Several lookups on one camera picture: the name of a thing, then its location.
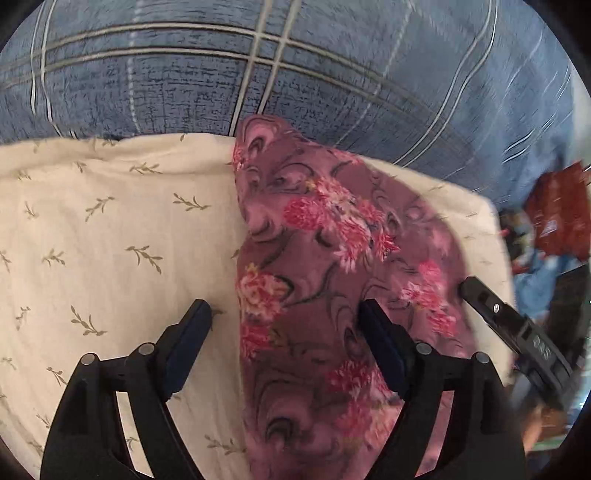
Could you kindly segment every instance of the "leaf print pattern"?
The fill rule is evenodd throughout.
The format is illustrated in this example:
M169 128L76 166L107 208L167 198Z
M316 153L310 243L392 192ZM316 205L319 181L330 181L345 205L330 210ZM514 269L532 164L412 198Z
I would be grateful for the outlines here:
M234 443L234 439L230 439L230 444L226 445L218 440L212 439L209 435L205 435L205 439L209 442L207 448L221 448L224 450L224 455L231 455L232 453L245 453L244 447L239 447Z
M16 369L17 369L14 366L14 364L12 363L12 358L11 357L3 356L2 358L0 358L0 364L10 365L14 371L16 371Z
M47 367L47 368L46 368L46 370L47 370L48 372L51 372L51 373L53 374L53 376L54 376L54 377L55 377L55 379L57 380L57 384L58 384L58 385L67 385L67 384L68 384L68 382L66 382L66 381L64 380L64 378L62 377L62 375L63 375L63 373L64 373L62 370L58 370L58 371L56 372L54 369L52 369L52 367Z
M25 202L25 210L23 211L23 213L25 213L28 216L29 220L39 217L39 214L35 210L33 210L32 207L29 207L28 202Z
M43 447L41 445L39 445L35 440L31 440L30 442L27 442L27 445L31 445L35 451L37 452L37 455L39 455L40 457L43 456Z
M134 165L133 167L131 167L129 169L130 172L132 171L136 171L137 173L141 174L141 175L146 175L147 173L160 173L162 174L161 171L157 171L156 168L158 168L160 166L159 163L155 163L154 165L152 165L151 167L149 167L147 165L146 162L142 163L141 165Z
M185 200L183 197L179 196L177 193L174 194L174 197L176 198L176 200L173 203L181 203L187 207L187 208L185 208L185 212L190 212L193 209L205 210L205 209L211 207L211 205L199 205L197 203L197 200L195 199L195 195L193 195L192 202Z
M150 262L150 265L152 265L159 274L162 274L162 269L157 264L157 261L162 260L162 257L153 257L146 251L148 248L150 248L149 245L146 245L142 248L135 248L132 245L131 247L127 247L125 251L135 253L135 255L138 257L138 265L140 264L142 258L145 258L148 262Z
M43 422L46 429L49 429L49 427L51 427L51 421L47 418L47 415L43 415L41 417L41 415L37 414L36 417Z
M130 452L134 451L134 448L132 446L134 444L134 442L139 442L139 440L135 437L127 437L125 439L125 443L127 443L127 448L129 449Z
M31 177L29 176L29 174L27 173L26 170L18 170L17 171L17 180L20 180L20 181L31 180Z
M29 307L21 307L21 313L14 317L14 319L17 321L17 330L21 329L22 324L25 323L27 319L27 313L30 311L31 309Z
M80 315L78 314L78 312L76 311L76 309L74 308L74 306L70 306L72 308L72 313L74 314L74 317L72 320L70 320L72 323L79 323L80 325L82 325L82 327L84 328L84 333L82 333L83 336L86 336L90 333L93 333L94 335L96 335L97 337L100 337L104 334L106 334L107 332L105 330L97 330L95 328L95 326L92 324L92 318L90 315L88 315L88 322L85 322L84 320L82 320L82 318L80 318Z
M59 252L56 255L55 249L52 248L51 250L49 250L47 256L41 259L41 263L47 262L47 265L51 266L51 262L57 262L60 265L66 266L66 262L61 258L63 254L64 252Z
M0 250L0 260L4 263L4 267L6 267L6 271L10 273L10 264L12 263L6 256L6 250Z
M94 207L90 207L85 210L88 213L88 215L86 216L86 219L84 221L87 222L88 219L91 216L93 216L97 210L100 210L101 213L104 213L105 212L105 205L107 204L107 202L111 202L113 200L115 200L114 197L107 197L105 199L97 198L96 199L97 204Z

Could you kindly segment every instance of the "white stripe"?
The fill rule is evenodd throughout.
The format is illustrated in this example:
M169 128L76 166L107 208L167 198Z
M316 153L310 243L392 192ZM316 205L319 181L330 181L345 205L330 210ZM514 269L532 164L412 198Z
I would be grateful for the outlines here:
M384 68L384 71L382 72L382 78L386 78L386 76L388 75L389 71L390 71L390 67L392 66L392 62L394 61L398 50L400 49L400 44L402 43L402 39L404 38L404 34L406 33L406 29L408 26L408 22L410 20L410 14L413 11L413 4L411 3L411 1L407 2L408 8L406 10L406 13L404 15L404 19L402 21L402 27L400 27L400 32L398 33L396 40L394 42L394 48L392 49L392 52L390 54L390 58L388 59L388 63L386 65L386 68ZM380 83L378 83L378 86L375 88L374 90L374 96L377 96L378 93L380 92L380 90L382 89L382 85ZM365 110L363 110L363 113L361 113L361 116L355 121L355 123L337 140L337 142L335 143L335 147L337 147L345 138L347 138L347 136L354 130L356 129L359 124L361 123L361 121L365 118L365 115L367 115L369 108L372 106L372 102L368 102L367 105L365 106Z
M495 18L494 18L494 22L492 24L491 42L489 43L488 48L486 49L486 52L484 53L484 56L479 60L479 62L476 64L476 66L468 74L468 77L466 77L466 80L464 80L464 82L462 83L462 87L460 88L460 91L457 94L456 101L453 104L452 111L449 113L449 116L445 120L443 126L441 127L441 130L439 132L437 132L437 134L433 137L433 139L427 144L427 146L425 148L423 148L417 154L416 157L414 157L411 161L409 161L408 163L406 163L404 165L405 167L408 167L411 163L413 163L416 159L418 159L422 154L424 154L429 148L431 148L431 145L433 145L437 141L437 139L441 136L441 134L443 133L443 131L445 130L445 128L447 127L449 122L452 120L453 114L456 111L457 105L460 102L460 99L462 98L462 93L464 93L464 90L466 89L468 82L472 79L472 77L476 74L476 72L478 72L478 70L480 70L480 67L482 67L482 65L484 64L484 62L488 58L489 53L492 50L493 43L495 42L496 19L497 19L498 11L499 11L499 2L497 0L497 2L495 4Z
M570 80L570 65L566 67L566 72L564 72L564 80L562 81L562 85L560 85L560 88L556 92L556 98L558 98L558 94L562 90L562 87L564 87L569 80Z
M283 33L281 34L281 39L279 40L279 45L275 52L275 58L273 59L273 66L271 67L271 73L269 74L269 78L267 79L267 85L265 85L265 92L262 94L261 103L259 104L259 108L257 113L260 115L265 110L267 105L267 101L269 100L269 96L271 95L271 90L273 88L273 84L275 83L275 77L277 76L277 71L279 70L279 64L281 63L281 58L283 57L283 50L285 49L285 44L287 39L290 36L291 27L296 20L297 14L300 11L301 7L301 0L291 0L290 10L287 12L287 18L285 19L285 26L283 27Z
M569 86L569 80L570 80L570 72L569 72L569 78L567 78L566 82L564 83L564 88L562 89L562 92L560 92L560 95L558 95L558 97L556 97L556 101L560 100L560 97L562 97L562 94L566 91L566 88Z
M556 70L556 73L554 74L554 76L552 77L552 80L550 80L548 82L548 85L546 85L546 87L544 88L544 90L542 91L542 97L544 96L544 94L546 93L546 91L548 90L548 88L550 87L550 85L552 85L552 82L554 81L554 79L556 78L556 76L558 75L558 70Z
M142 11L142 7L144 6L144 0L137 0L135 3L134 9L134 17L131 20L133 24L136 24L139 21L139 15ZM129 35L129 48L135 47L135 37L137 35L137 31L133 30L133 32ZM135 114L135 92L134 92L134 58L129 57L127 59L127 93L129 96L129 113L131 114L131 120L134 123L134 127L137 133L141 133L138 123L138 117Z
M567 116L565 116L565 117L563 118L563 120L562 120L562 121L561 121L561 122L560 122L558 125L556 125L556 126L557 126L557 127L559 127L560 125L562 125L564 122L566 122L566 121L569 119L569 117L570 117L572 114L573 114L573 111L571 110L571 111L569 112L569 114L568 114Z
M51 20L51 15L53 13L53 9L56 7L57 0L53 0L51 4L51 8L49 9L49 13L47 14L47 20L45 21L45 31L43 32L43 43L41 45L41 87L43 88L43 93L45 94L45 102L47 104L47 119L51 126L56 130L56 133L62 137L60 129L57 127L56 123L53 121L53 115L51 114L51 102L49 100L49 95L47 94L47 86L45 85L45 66L47 61L47 36L49 35L49 22Z
M35 80L35 68L33 66L33 49L35 47L35 36L37 35L37 29L39 28L39 20L41 19L43 8L45 8L45 3L42 3L39 7L39 13L37 14L37 21L35 22L33 37L31 39L31 75L33 76L31 79L31 111L33 112L33 115L37 114L37 81Z
M527 147L525 147L523 150L521 150L520 152L517 152L515 155L511 155L509 158L507 158L506 160L503 160L503 165L505 163L507 163L508 161L513 160L514 158L519 157L521 154L525 153L527 150L529 150L531 147L531 144L528 145Z
M451 173L448 173L447 175L445 175L442 180L447 180L449 177L451 177L452 175L455 175L456 173L458 173L459 171L462 171L464 168L466 168L465 165L461 166L460 168L455 169L454 171L452 171Z
M515 155L511 155L509 158L506 158L505 160L503 160L502 165L504 165L508 161L511 161L517 157L520 157L521 155L523 155L523 153L527 152L532 145L535 145L535 143L539 139L540 135L542 135L546 130L548 130L552 126L555 118L556 118L556 113L554 115L552 115L550 118L548 118L548 120L546 120L546 123L544 125L542 125L542 127L540 128L540 132L535 136L535 138L531 141L531 143L527 147L525 147L520 152L517 152Z
M523 143L524 141L526 141L531 136L531 134L534 133L534 130L535 130L535 128L531 129L531 132L530 133L528 133L525 137L521 138L520 140L518 140L514 144L510 145L509 147L507 147L503 153L507 153L513 147L516 147L520 143Z
M227 25L200 24L200 23L189 23L189 22L145 22L145 23L135 24L135 25L128 24L128 25L117 25L115 27L106 27L106 28L101 28L98 30L93 30L93 31L88 31L88 32L84 32L81 34L73 35L70 37L65 37L65 38L62 38L61 40L58 40L58 41L48 44L47 51L54 50L56 48L68 45L70 43L75 43L77 41L88 40L90 38L95 38L95 37L102 37L102 36L114 34L114 33L134 32L134 31L139 31L139 30L158 30L158 29L168 29L168 28L178 28L178 29L185 29L185 30L220 31L220 32L224 32L224 33L235 33L235 34L239 34L239 35L249 35L249 36L255 35L254 30L249 30L246 28L239 28L239 27L229 27ZM279 42L281 39L281 37L279 37L278 35L273 35L273 34L268 34L268 33L261 33L261 38L264 40L271 40L271 41L277 41L277 42ZM320 55L322 57L326 57L326 58L331 59L335 62L338 62L338 63L366 76L367 78L370 78L370 79L372 79L384 86L387 86L389 89L392 89L397 92L402 92L403 94L405 94L407 96L407 100L410 101L411 103L418 105L422 108L428 109L428 107L425 106L425 104L423 104L419 99L413 97L412 95L408 96L408 92L406 90L404 90L403 88L401 88L399 85L397 85L396 83L391 82L387 79L382 78L382 76L379 73L374 72L373 70L369 70L366 66L355 63L354 61L351 61L350 59L347 59L346 57L343 57L341 55L333 53L329 50L324 50L323 48L318 48L314 45L309 45L309 44L306 44L306 43L303 43L303 42L300 42L297 40L291 40L288 38L285 41L285 44L287 46L301 48L302 50L307 50L312 53L316 53L317 55ZM41 53L41 50L37 50L34 52L34 56L40 55L40 53ZM14 67L18 67L20 64L23 64L26 62L28 62L28 59L20 59L20 60L16 60L13 62L5 63L3 65L0 65L0 72L3 72L5 70L10 70L11 68L14 68Z
M538 43L535 44L534 48L531 50L530 54L528 55L528 57L524 60L524 62L519 66L519 68L515 71L515 73L511 76L511 80L509 80L509 83L507 83L507 87L505 88L505 94L503 95L503 98L500 101L500 104L503 105L503 103L505 102L505 98L507 98L507 95L509 94L509 88L511 87L511 85L513 84L513 81L517 78L517 76L519 75L519 72L523 69L523 67L525 67L525 64L528 63L531 58L534 56L535 52L538 50L538 48L540 48L540 44L542 43L542 36L543 36L543 31L540 33L540 38L538 39ZM496 111L496 115L495 115L495 119L492 121L492 124L495 123L496 117L499 114L499 112L501 111L501 108L499 108Z
M206 55L212 57L221 57L227 59L237 59L237 60L248 60L248 55L244 55L243 53L234 53L226 50L209 50L206 48L183 48L183 47L135 47L135 48L120 48L117 50L107 50L101 51L97 53L90 53L88 55L82 55L80 57L74 57L70 59L65 59L62 61L57 61L52 63L47 67L47 72L52 72L54 70L59 70L65 67L69 67L71 65L76 65L80 63L84 63L87 61L94 61L94 60L102 60L102 59L109 59L114 57L125 57L131 55L149 55L149 54L176 54L176 55ZM256 63L261 65L273 65L273 60L270 59L262 59L257 58ZM382 100L374 95L371 95L369 92L366 92L356 86L350 85L345 82L341 82L340 80L334 79L325 75L324 73L315 72L314 70L310 70L304 67L300 67L298 65L292 65L290 63L283 63L281 62L279 66L282 69L292 70L293 72L302 73L304 75L308 75L313 78L320 79L324 82L330 83L337 87L340 87L348 92L355 93L360 97L363 97L370 102L373 102L377 105L381 105L392 112L396 112L400 115L407 115L403 110L399 107L392 105L391 103ZM29 77L22 77L14 82L8 83L5 82L0 85L0 92L6 90L10 87L15 85L19 85L22 82L26 82L29 80Z
M402 155L402 157L400 157L399 159L397 159L396 161L393 162L393 165L396 165L398 163L400 163L403 159L405 159L410 153L412 153L420 144L423 140L425 140L425 138L427 138L427 135L431 132L431 130L433 129L433 127L435 126L435 124L437 123L437 121L439 120L439 118L441 117L441 114L443 113L443 110L445 109L445 107L447 106L447 103L452 95L452 91L453 88L456 84L458 75L460 74L460 71L462 69L462 67L464 66L464 63L466 63L466 60L468 59L468 57L470 56L470 54L474 51L474 49L476 48L477 43L480 41L480 39L484 36L486 29L488 28L488 24L489 21L491 19L491 11L492 11L492 0L489 0L489 4L488 4L488 13L486 15L486 20L484 23L484 26L482 27L482 29L480 30L478 36L474 39L474 41L472 42L472 44L470 45L470 47L468 48L468 51L464 54L462 60L460 61L460 64L458 65L456 72L453 76L452 79L452 83L449 86L448 90L447 90L447 95L443 101L443 103L441 104L441 107L439 109L439 111L437 112L437 115L435 116L435 119L433 120L433 122L431 123L431 125L429 125L429 128L427 128L426 132L423 134L423 136L421 138L418 139L418 141L404 154Z
M246 89L251 81L252 68L254 67L256 57L258 55L259 44L261 42L261 34L267 24L267 16L273 8L273 0L264 0L261 7L261 13L259 14L259 21L256 24L256 30L254 39L251 45L251 54L248 56L246 67L244 69L244 75L242 76L242 84L240 85L240 91L238 92L238 99L236 100L236 106L234 107L234 114L232 115L232 123L230 124L229 137L234 136L236 131L236 124L238 123L238 117L240 116L240 110L242 110L242 104L244 103L244 97L246 95Z
M505 99L507 98L507 95L509 95L509 88L511 87L511 85L513 84L513 81L517 78L517 76L519 75L519 72L523 69L525 64L527 64L532 59L535 52L538 50L538 48L540 48L540 44L542 43L542 36L543 36L543 32L540 33L540 38L538 39L538 42L535 44L534 48L532 48L528 57L523 61L523 63L519 66L519 68L511 76L509 83L507 83L507 86L505 87L505 94L503 95L503 98L499 102L499 108L497 109L497 111L495 112L495 116L491 120L491 125L490 125L488 131L486 132L486 135L483 137L482 141L480 142L480 144L478 145L478 148L475 151L478 151L478 149L480 149L480 146L486 141L488 136L491 134L491 131L492 131L493 127L495 126L496 119L498 118L499 113L501 113L501 110L503 110L503 107L505 106ZM512 149L515 145L518 145L519 143L520 142L517 142L516 144L510 146L507 150Z

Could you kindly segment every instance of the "blue checkered fabric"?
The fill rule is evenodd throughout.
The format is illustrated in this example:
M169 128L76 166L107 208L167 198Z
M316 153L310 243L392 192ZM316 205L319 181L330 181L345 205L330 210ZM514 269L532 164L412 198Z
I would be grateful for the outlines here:
M502 206L570 160L572 104L521 0L46 0L0 53L3 143L269 113Z

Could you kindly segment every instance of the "cloth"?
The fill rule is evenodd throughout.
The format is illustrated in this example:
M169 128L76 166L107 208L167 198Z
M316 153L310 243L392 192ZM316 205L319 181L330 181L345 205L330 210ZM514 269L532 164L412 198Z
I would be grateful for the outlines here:
M543 320L554 296L556 278L581 266L572 255L546 255L536 250L526 273L515 276L517 311L532 320Z
M522 0L47 0L0 53L4 143L265 113L499 206L576 158L572 111L569 59Z
M362 480L403 402L357 327L359 302L377 300L415 341L469 358L459 244L416 192L280 118L247 118L233 165L249 232L236 288L253 477ZM452 398L417 474L435 467Z
M168 407L206 479L250 478L235 291L235 255L247 228L226 165L233 146L233 138L171 134L0 147L0 436L34 477L80 357L128 355L158 339L198 298L215 311L213 329ZM460 242L467 273L513 302L509 261L486 199L368 163L431 203ZM468 314L478 349L505 378L510 351ZM134 465L149 473L126 396L119 401Z

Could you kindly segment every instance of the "pink flower print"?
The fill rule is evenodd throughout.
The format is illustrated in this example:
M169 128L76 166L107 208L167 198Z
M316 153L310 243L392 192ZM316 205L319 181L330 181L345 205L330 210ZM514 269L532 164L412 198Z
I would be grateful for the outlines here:
M256 354L270 348L269 327L253 325L248 321L240 324L240 355L243 359L253 360Z
M375 365L371 372L371 390L369 396L372 400L384 402L393 395L394 393L388 388L382 372L379 367Z
M431 285L423 286L423 290L415 303L427 310L437 310L443 304L443 299L439 293L433 290Z
M372 412L372 424L365 433L365 441L375 450L381 450L390 437L401 410L401 407L384 405Z
M438 310L443 304L443 299L433 290L431 285L416 285L408 282L400 291L400 300L409 301L427 310Z
M322 177L312 185L318 198L329 209L339 207L342 212L346 212L355 199L353 194L334 178Z
M415 303L422 292L422 286L416 285L410 281L407 283L406 287L400 290L400 300Z
M373 204L362 199L357 204L359 214L371 225L382 224L386 220L384 212L378 210Z
M336 230L340 239L340 247L339 251L335 252L335 256L346 272L355 271L355 263L359 255L369 251L369 240L371 239L369 228L362 219L345 216L337 222Z
M430 313L427 320L434 332L448 338L456 335L456 318L454 316L438 310Z
M328 384L336 391L357 399L361 390L372 381L369 367L361 362L345 360L340 367L326 374Z
M441 268L431 258L418 265L418 271L423 276L425 282L439 287L443 286L443 278L441 275Z
M260 272L252 263L246 268L246 274L238 281L236 290L242 313L256 316L267 323L273 321L283 311L281 300L289 291L285 282L274 275Z
M238 142L234 145L234 152L232 153L232 167L234 168L234 173L240 171L244 166L244 159L243 159L244 150L242 147L238 145Z
M400 247L394 243L394 238L384 232L381 228L375 239L375 253L380 261L385 261L388 255L393 252L400 252Z
M357 255L346 245L341 245L335 252L335 257L339 259L339 266L346 272L354 272L357 264Z
M316 230L327 223L323 205L308 197L291 200L283 210L283 218L289 225L302 230Z
M371 406L364 401L350 401L347 411L335 423L346 439L362 440L372 423Z

